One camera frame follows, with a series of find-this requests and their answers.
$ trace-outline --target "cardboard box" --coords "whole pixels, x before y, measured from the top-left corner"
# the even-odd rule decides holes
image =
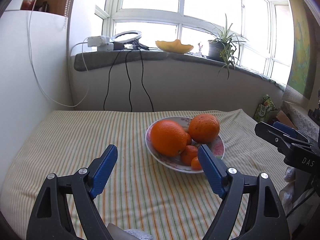
[[[276,115],[276,119],[280,122],[280,123],[282,123],[282,124],[284,124],[284,125],[286,125],[286,126],[289,126],[289,127],[291,127],[291,128],[293,128],[293,129],[295,129],[295,130],[298,130],[295,126],[294,126],[294,124],[290,121],[290,119],[284,114],[284,112],[282,112],[281,110],[279,111],[279,113]]]

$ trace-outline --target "windowsill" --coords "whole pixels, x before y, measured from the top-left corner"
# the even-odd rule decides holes
[[[114,65],[125,63],[125,58],[128,52],[129,51],[127,50],[121,50],[120,52],[119,51],[96,51],[96,52],[86,52],[83,54],[83,56],[84,56],[84,60],[88,70],[94,70],[94,69],[111,66],[115,58],[117,57],[117,54],[119,55]],[[208,59],[205,57],[188,55],[188,54],[176,54],[176,53],[169,53],[164,51],[146,51],[146,50],[142,50],[141,53],[142,53],[142,59],[145,61],[174,59],[178,61],[188,61],[188,62],[194,62],[194,63],[200,63],[200,64],[206,64],[206,65],[212,65],[212,66],[220,66],[220,67],[224,65],[224,62]],[[140,61],[140,60],[141,60],[140,52],[138,50],[130,52],[130,54],[127,56],[127,62]],[[80,72],[86,71],[83,58],[82,58],[82,53],[79,53],[76,55],[74,68],[76,71],[80,71]],[[283,91],[285,90],[285,86],[283,84],[280,84],[274,81],[273,79],[266,77],[260,73],[257,73],[239,66],[236,66],[235,70],[249,74],[251,76],[260,77],[265,81],[270,81],[271,83],[274,83],[281,90]]]

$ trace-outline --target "green package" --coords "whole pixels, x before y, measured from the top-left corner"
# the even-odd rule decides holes
[[[274,113],[277,113],[276,106],[272,102],[269,95],[264,95],[262,97],[261,103],[259,103],[256,113],[254,114],[253,119],[256,122],[268,122]]]

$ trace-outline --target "bed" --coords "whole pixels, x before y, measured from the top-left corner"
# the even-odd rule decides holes
[[[166,168],[148,152],[144,142],[150,124],[163,117],[214,114],[226,151],[224,162],[244,174],[264,171],[279,192],[286,183],[286,165],[276,148],[254,133],[256,122],[241,109],[128,113],[113,111],[55,111],[25,141],[9,168],[0,210],[12,229],[26,238],[28,220],[45,177],[73,174],[99,157],[109,144],[118,147],[118,161],[105,190],[95,199],[105,224],[136,228],[154,239],[202,239],[221,199],[204,174],[184,174]],[[243,223],[248,196],[244,195],[232,237]],[[85,238],[73,199],[69,209],[77,235]]]

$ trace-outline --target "white ceramic plate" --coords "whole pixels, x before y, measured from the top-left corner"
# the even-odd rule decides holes
[[[182,117],[182,116],[173,116],[173,117],[166,117],[166,118],[162,118],[160,120],[171,120],[171,121],[175,121],[178,124],[180,124],[183,128],[187,128],[189,127],[189,124],[191,122],[191,118],[188,117]],[[154,122],[152,125],[149,126],[147,132],[146,132],[146,136],[145,136],[145,141],[146,141],[146,145],[147,145],[147,149],[148,151],[151,153],[151,155],[161,164],[163,164],[164,166],[174,170],[174,171],[180,171],[180,172],[184,172],[184,173],[202,173],[203,170],[194,170],[191,168],[191,166],[186,166],[185,164],[183,164],[183,162],[180,160],[180,156],[177,157],[167,157],[164,156],[162,154],[160,154],[159,152],[157,152],[154,147],[152,146],[151,140],[150,140],[150,131],[151,128],[153,127],[153,125],[156,123]],[[212,153],[222,159],[223,155],[224,155],[224,143],[222,138],[220,137],[220,135],[218,135],[217,138],[215,138],[212,142],[207,143],[207,146],[209,147],[209,149],[212,151]]]

